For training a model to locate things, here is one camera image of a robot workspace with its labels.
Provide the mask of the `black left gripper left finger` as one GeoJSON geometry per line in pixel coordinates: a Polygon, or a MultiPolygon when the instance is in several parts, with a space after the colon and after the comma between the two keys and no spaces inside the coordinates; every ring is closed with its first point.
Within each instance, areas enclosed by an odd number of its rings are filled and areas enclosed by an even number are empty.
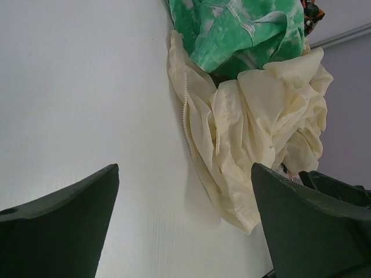
{"type": "Polygon", "coordinates": [[[95,277],[119,189],[110,164],[1,211],[1,277],[95,277]]]}

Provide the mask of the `cream yellow cloth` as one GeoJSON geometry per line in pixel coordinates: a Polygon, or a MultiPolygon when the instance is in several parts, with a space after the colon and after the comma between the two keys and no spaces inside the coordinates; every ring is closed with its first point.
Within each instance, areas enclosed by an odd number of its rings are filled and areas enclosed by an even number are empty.
{"type": "Polygon", "coordinates": [[[285,166],[297,177],[318,168],[333,77],[321,48],[241,72],[215,85],[170,33],[169,78],[183,103],[183,127],[197,175],[218,214],[250,233],[260,223],[251,170],[285,166]]]}

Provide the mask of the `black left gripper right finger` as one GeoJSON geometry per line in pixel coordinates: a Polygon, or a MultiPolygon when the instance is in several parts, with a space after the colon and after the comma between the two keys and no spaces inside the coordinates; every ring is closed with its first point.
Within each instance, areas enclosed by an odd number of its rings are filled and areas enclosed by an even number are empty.
{"type": "Polygon", "coordinates": [[[300,179],[252,167],[273,264],[268,276],[369,277],[370,191],[317,171],[302,171],[300,179]]]}

